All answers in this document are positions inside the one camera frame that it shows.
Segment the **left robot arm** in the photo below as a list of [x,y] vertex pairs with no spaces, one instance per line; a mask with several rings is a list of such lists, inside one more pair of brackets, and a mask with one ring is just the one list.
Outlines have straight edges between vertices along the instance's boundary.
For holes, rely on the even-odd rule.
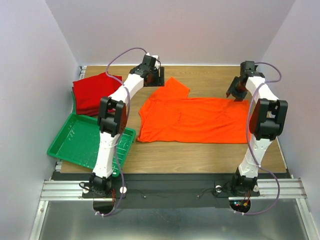
[[111,193],[113,158],[116,145],[128,122],[132,97],[143,87],[163,87],[164,71],[159,56],[146,53],[142,62],[130,70],[125,81],[106,72],[107,77],[120,83],[120,87],[111,95],[102,97],[99,103],[99,148],[89,178],[89,190],[100,197],[106,197]]

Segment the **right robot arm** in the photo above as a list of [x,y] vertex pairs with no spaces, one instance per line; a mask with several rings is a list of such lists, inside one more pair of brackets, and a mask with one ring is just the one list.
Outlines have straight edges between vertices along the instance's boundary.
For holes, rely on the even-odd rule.
[[258,66],[258,62],[242,62],[240,75],[226,91],[226,95],[233,96],[236,101],[243,101],[248,93],[251,94],[245,124],[247,151],[230,182],[231,192],[235,195],[258,190],[262,160],[271,143],[282,134],[289,106],[271,91]]

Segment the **orange t shirt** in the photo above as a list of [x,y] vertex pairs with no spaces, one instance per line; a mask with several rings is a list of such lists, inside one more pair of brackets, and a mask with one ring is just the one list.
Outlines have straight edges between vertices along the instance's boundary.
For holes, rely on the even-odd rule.
[[171,77],[139,110],[142,143],[245,144],[250,103],[189,97],[190,89]]

